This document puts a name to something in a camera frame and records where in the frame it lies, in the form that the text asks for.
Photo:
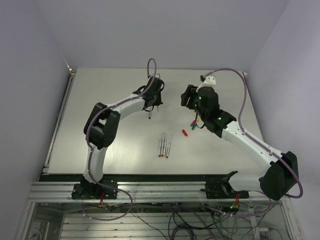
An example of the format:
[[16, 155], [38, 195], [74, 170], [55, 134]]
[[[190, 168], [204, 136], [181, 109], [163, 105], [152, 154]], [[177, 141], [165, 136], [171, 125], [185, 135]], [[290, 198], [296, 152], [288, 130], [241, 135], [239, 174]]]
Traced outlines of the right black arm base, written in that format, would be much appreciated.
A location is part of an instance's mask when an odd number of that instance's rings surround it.
[[205, 182], [204, 188], [201, 188], [200, 191], [206, 194], [207, 199], [235, 199], [236, 197], [248, 199], [248, 191], [236, 191], [229, 183], [230, 178], [237, 173], [238, 171], [232, 171], [221, 176], [214, 175], [211, 180]]

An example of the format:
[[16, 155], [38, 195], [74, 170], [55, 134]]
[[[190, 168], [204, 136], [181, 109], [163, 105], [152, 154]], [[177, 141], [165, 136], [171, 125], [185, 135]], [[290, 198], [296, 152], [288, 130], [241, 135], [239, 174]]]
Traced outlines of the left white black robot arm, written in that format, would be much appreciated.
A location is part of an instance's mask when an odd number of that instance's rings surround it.
[[111, 105], [99, 102], [94, 106], [83, 130], [88, 154], [81, 182], [86, 184], [84, 192], [89, 198], [96, 199], [102, 193], [99, 182], [104, 176], [105, 156], [116, 138], [120, 121], [131, 114], [152, 111], [161, 105], [164, 87], [163, 80], [151, 75], [147, 85], [138, 88], [129, 97]]

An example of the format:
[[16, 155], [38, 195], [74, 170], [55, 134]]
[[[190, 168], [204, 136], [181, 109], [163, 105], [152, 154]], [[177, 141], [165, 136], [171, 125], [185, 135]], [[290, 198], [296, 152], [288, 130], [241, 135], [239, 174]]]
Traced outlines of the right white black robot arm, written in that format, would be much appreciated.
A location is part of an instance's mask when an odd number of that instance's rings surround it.
[[181, 105], [194, 110], [203, 126], [211, 133], [233, 144], [249, 156], [261, 169], [260, 173], [227, 174], [221, 181], [220, 192], [226, 198], [237, 192], [261, 192], [278, 201], [298, 183], [298, 159], [288, 151], [277, 150], [240, 126], [230, 113], [222, 110], [218, 94], [211, 86], [198, 88], [189, 84], [181, 94]]

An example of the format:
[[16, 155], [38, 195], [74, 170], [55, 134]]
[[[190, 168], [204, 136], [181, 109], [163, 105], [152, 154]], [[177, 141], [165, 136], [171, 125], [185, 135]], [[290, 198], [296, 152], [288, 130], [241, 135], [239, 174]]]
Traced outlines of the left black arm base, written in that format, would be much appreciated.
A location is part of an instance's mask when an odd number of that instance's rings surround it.
[[73, 186], [71, 198], [73, 200], [115, 200], [118, 194], [118, 184], [112, 179], [104, 177], [99, 183], [107, 187], [89, 182], [82, 176], [80, 183]]

